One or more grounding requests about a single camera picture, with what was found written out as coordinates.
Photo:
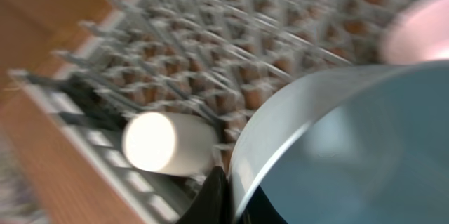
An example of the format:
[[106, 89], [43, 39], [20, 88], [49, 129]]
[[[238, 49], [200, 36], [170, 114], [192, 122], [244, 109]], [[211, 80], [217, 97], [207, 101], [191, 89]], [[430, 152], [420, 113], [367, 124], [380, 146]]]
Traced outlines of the white bowl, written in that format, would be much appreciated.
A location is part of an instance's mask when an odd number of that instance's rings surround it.
[[419, 0], [388, 26], [380, 43], [381, 61], [414, 65], [448, 59], [448, 0]]

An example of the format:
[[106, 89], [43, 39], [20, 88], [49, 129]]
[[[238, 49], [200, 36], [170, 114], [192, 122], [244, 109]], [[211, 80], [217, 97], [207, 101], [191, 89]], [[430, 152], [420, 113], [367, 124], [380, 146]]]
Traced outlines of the light blue bowl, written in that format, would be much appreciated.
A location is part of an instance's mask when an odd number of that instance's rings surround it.
[[287, 223], [448, 222], [448, 62], [308, 74], [250, 118], [232, 217], [260, 186]]

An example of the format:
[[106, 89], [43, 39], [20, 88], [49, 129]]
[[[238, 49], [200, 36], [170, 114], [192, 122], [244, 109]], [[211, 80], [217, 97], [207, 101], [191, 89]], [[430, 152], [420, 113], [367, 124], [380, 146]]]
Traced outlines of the white cup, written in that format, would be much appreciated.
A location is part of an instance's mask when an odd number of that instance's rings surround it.
[[134, 167], [170, 176], [193, 176], [213, 165], [216, 130], [198, 116], [143, 112], [122, 135], [122, 150]]

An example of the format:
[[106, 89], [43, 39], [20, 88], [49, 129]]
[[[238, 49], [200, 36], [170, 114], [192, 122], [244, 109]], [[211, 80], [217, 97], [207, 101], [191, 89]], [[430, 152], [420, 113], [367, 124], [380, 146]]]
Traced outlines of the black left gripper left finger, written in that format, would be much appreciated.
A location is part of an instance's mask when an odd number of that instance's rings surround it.
[[215, 166], [189, 209], [176, 224], [230, 224], [230, 193], [226, 173]]

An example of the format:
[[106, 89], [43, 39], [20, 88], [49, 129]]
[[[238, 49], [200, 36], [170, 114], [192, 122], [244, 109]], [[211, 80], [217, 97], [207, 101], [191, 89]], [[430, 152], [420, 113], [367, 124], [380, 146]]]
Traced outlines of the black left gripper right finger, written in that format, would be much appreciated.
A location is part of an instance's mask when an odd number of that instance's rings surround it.
[[241, 224], [287, 224], [259, 186], [241, 216]]

